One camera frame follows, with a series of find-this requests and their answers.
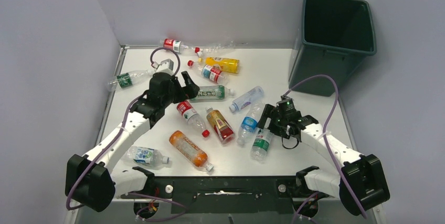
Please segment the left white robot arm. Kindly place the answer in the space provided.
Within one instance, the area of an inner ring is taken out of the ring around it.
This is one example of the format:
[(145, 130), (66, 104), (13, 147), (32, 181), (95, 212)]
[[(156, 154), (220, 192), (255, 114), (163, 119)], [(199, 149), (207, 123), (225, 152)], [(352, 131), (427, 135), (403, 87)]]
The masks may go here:
[(69, 158), (65, 182), (68, 210), (74, 210), (70, 203), (75, 200), (80, 207), (101, 212), (118, 196), (149, 188), (153, 173), (140, 167), (114, 168), (135, 141), (165, 115), (166, 108), (197, 96), (199, 87), (189, 73), (181, 75), (184, 86), (174, 74), (155, 73), (149, 88), (129, 103), (122, 122), (105, 139), (85, 154)]

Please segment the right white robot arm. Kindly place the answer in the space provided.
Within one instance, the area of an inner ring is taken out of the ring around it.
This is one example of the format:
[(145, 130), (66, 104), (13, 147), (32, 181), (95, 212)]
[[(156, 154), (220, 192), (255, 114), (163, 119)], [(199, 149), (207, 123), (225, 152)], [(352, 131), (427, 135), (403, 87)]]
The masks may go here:
[(295, 189), (298, 194), (308, 196), (319, 191), (338, 198), (355, 216), (390, 199), (380, 159), (349, 148), (324, 131), (317, 119), (311, 115), (302, 116), (295, 109), (292, 98), (283, 96), (276, 105), (266, 104), (258, 128), (281, 138), (293, 137), (303, 142), (337, 169), (333, 174), (310, 166), (297, 172)]

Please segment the green cap water bottle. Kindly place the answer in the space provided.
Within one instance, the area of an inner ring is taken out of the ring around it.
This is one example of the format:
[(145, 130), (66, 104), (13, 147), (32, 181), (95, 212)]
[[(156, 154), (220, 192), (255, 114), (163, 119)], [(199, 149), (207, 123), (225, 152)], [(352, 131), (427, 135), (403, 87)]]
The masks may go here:
[(269, 129), (260, 129), (254, 139), (250, 150), (250, 157), (258, 162), (263, 162), (268, 154), (273, 140), (273, 133)]

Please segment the blue label clear bottle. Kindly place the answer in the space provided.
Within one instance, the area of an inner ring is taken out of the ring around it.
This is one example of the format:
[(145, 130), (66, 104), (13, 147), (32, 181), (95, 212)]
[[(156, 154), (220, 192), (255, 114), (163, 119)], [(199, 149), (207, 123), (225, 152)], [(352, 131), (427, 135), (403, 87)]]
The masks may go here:
[(264, 106), (265, 104), (263, 101), (257, 101), (251, 105), (251, 108), (242, 120), (238, 129), (238, 145), (244, 146), (246, 142), (254, 135)]

